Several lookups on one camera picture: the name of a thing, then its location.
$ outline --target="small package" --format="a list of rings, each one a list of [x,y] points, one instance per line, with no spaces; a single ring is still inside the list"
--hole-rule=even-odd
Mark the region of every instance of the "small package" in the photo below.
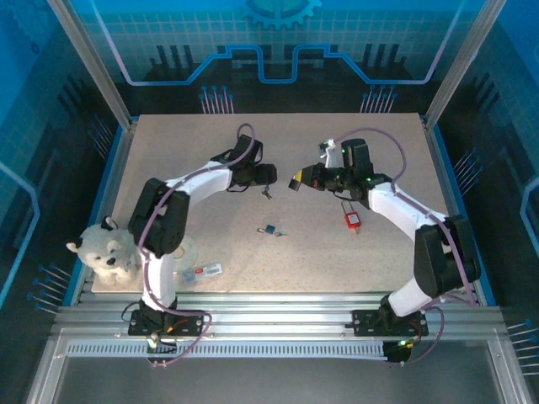
[[[194,267],[180,272],[180,282],[182,284],[193,284],[206,278],[211,278],[222,274],[222,266],[220,263],[213,263],[205,267]]]

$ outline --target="vent grill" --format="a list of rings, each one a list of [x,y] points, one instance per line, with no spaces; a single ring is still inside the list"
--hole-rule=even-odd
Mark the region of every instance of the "vent grill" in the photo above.
[[[181,354],[189,342],[178,342]],[[167,352],[170,347],[163,347]],[[147,354],[146,341],[71,341],[66,356],[75,358],[140,358]],[[191,358],[347,358],[384,360],[383,342],[216,342],[201,341],[189,353]]]

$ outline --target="label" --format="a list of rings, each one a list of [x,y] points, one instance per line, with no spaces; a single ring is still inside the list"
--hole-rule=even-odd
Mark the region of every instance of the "label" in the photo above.
[[[348,220],[350,221],[351,225],[356,225],[360,222],[360,217],[356,213],[349,213]]]
[[[193,284],[199,280],[222,274],[222,266],[219,263],[206,265],[205,267],[187,269],[180,274],[182,284]]]

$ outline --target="gear logo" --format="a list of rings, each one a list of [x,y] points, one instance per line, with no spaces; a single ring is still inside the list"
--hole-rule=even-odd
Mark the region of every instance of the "gear logo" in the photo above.
[[[306,17],[314,15],[314,8],[321,6],[320,0],[246,0],[243,17],[266,29],[291,29],[294,23],[303,24]]]

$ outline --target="key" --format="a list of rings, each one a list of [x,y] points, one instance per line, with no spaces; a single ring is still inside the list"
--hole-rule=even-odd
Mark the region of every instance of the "key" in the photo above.
[[[262,191],[262,195],[265,196],[266,198],[268,199],[271,199],[271,195],[270,195],[270,187],[268,185],[266,185],[264,187],[264,191]]]

